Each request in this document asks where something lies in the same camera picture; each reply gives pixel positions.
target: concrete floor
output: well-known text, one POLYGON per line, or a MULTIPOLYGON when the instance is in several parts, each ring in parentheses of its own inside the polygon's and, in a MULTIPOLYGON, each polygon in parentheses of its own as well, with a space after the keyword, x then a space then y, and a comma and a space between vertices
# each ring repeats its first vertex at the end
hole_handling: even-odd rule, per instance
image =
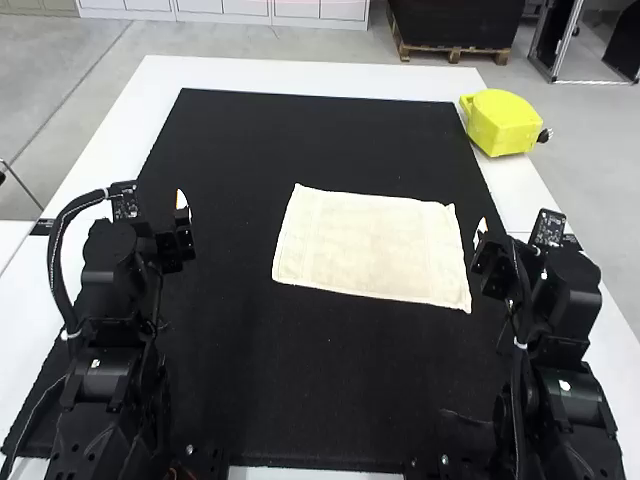
MULTIPOLYGON (((480 56, 463 56, 460 65, 477 67, 490 87, 527 98, 554 128, 553 140, 531 159, 640 337, 640 86, 548 85, 526 59, 532 33, 520 29, 507 67, 480 56)), ((597 40, 583 28, 561 78, 615 78, 598 60, 597 40)), ((0 157, 41 203, 147 54, 400 63, 379 0, 367 32, 0 15, 0 157)), ((446 59, 411 61, 421 64, 446 65, 446 59)), ((38 215, 12 180, 0 188, 0 218, 38 215)))

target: white cloth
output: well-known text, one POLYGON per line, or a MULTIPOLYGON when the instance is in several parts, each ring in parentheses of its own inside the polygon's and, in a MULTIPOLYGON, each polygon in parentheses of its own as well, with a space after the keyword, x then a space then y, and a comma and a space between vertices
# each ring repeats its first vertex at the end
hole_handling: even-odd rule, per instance
POLYGON ((471 313, 454 205, 296 184, 273 259, 279 283, 471 313))

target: white cabinet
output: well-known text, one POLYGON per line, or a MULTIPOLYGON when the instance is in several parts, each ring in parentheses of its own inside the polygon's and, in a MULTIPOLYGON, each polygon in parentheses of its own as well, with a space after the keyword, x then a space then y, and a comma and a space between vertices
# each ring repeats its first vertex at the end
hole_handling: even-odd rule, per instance
POLYGON ((179 12, 222 13, 222 0, 177 0, 179 12))
POLYGON ((267 0, 222 0, 222 12, 235 15, 269 15, 267 0))
POLYGON ((276 17, 320 18, 320 0, 274 0, 276 17))
POLYGON ((127 10, 171 11, 169 0, 124 0, 124 4, 127 10))
POLYGON ((364 22, 366 7, 365 0, 320 0, 320 18, 364 22))
POLYGON ((75 1, 81 17, 219 22, 366 30, 370 0, 0 0, 75 1))

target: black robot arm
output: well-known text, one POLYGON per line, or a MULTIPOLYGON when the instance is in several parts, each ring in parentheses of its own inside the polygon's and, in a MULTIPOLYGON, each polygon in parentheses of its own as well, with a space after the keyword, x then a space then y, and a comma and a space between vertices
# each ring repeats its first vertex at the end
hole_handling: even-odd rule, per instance
MULTIPOLYGON (((163 277, 195 258, 191 211, 176 205, 173 226, 154 232, 136 190, 132 181, 83 195, 53 223, 47 267, 70 366, 48 391, 62 413, 47 480, 158 479, 169 469, 169 380, 155 339, 162 328, 163 277), (113 222, 97 220, 91 227, 82 289, 71 306, 60 266, 64 232, 78 213, 105 199, 111 200, 113 222)), ((37 421, 34 410, 24 432, 37 421)), ((8 477, 14 459, 15 452, 0 478, 8 477)))
POLYGON ((602 305, 600 269, 563 242, 564 225, 541 210, 528 243, 487 232, 471 265, 483 294, 506 304, 498 351, 514 361, 495 403, 492 467, 517 480, 621 480, 617 427, 582 360, 602 305))

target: black rubber mat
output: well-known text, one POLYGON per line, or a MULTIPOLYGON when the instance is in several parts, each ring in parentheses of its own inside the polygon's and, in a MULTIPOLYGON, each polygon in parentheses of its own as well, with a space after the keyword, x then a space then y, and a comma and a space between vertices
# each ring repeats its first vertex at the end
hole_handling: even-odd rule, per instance
POLYGON ((437 452, 438 409, 490 419, 503 312, 477 278, 471 315, 271 279, 296 182, 455 203, 468 263, 480 218, 502 225, 452 104, 183 90, 139 180, 155 225, 177 187, 193 210, 198 258, 166 278, 159 340, 176 436, 251 464, 398 470, 437 452))

